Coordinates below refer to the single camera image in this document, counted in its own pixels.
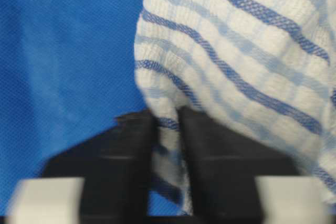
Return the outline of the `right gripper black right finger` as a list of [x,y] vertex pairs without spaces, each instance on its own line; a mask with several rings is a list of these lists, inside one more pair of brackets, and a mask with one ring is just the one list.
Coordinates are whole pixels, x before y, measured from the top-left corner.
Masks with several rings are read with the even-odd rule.
[[178,111],[195,215],[207,223],[330,223],[313,178],[287,154]]

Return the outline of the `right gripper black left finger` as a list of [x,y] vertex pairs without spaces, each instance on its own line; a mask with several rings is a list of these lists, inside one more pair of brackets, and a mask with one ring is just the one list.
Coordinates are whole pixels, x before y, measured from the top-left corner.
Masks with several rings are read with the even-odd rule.
[[17,183],[8,223],[131,223],[147,214],[157,121],[150,111],[47,160],[39,176]]

